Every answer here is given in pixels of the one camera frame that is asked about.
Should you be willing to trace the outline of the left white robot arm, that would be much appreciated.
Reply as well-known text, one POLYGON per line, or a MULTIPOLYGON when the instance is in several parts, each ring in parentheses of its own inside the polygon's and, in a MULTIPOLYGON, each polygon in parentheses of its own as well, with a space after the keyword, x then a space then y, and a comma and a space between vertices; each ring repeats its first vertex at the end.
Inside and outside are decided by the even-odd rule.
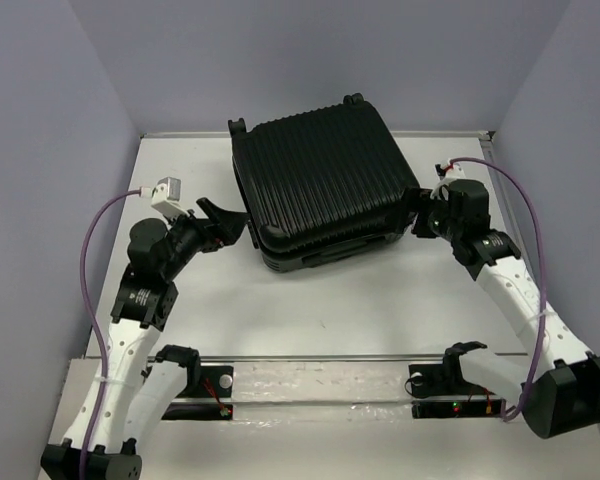
POLYGON ((41 468, 51 479, 137 479, 140 443, 179 395, 201 383, 200 354, 166 345, 148 357, 175 305, 177 275, 199 253, 234 245, 248 216, 206 198, 198 218, 173 200, 152 203, 159 218, 134 224, 128 265, 121 278, 106 333, 96 334, 101 358, 84 403, 58 444, 49 444, 41 468))

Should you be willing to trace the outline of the black hard-shell suitcase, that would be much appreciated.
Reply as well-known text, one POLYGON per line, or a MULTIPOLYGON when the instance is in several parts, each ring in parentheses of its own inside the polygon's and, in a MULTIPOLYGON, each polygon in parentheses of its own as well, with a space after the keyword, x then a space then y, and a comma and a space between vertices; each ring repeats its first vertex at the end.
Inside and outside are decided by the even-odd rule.
POLYGON ((265 265, 287 273, 399 240, 420 184, 377 109, 360 93, 248 128, 230 121, 232 164, 265 265))

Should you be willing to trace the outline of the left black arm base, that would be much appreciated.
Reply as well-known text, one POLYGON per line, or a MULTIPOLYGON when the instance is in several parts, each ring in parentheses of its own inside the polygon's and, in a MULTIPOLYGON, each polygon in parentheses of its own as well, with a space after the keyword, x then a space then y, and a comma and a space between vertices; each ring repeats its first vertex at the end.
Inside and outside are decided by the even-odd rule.
POLYGON ((162 416, 165 421, 231 421, 234 367, 203 365, 199 383, 187 386, 162 416))

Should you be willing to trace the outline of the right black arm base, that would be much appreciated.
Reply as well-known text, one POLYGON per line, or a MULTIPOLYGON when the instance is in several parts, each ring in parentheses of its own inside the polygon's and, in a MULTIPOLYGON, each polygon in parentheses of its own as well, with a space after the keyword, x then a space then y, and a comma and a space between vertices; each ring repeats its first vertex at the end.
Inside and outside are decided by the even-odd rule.
POLYGON ((411 364, 404 389, 416 420, 497 418, 505 406, 483 387, 455 379, 441 363, 411 364))

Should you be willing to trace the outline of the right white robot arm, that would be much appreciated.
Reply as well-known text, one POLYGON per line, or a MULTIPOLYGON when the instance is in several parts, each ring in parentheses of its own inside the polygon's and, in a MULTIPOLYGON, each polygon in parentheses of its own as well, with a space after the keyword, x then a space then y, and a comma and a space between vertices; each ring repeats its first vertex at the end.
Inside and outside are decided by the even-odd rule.
POLYGON ((476 180, 443 181, 404 195, 418 238, 441 238, 491 298, 529 354, 521 367, 480 341, 457 342, 433 364, 413 364, 406 391, 418 400, 494 395, 547 439, 600 423, 600 355, 564 323, 528 272, 511 237, 491 225, 489 194, 476 180))

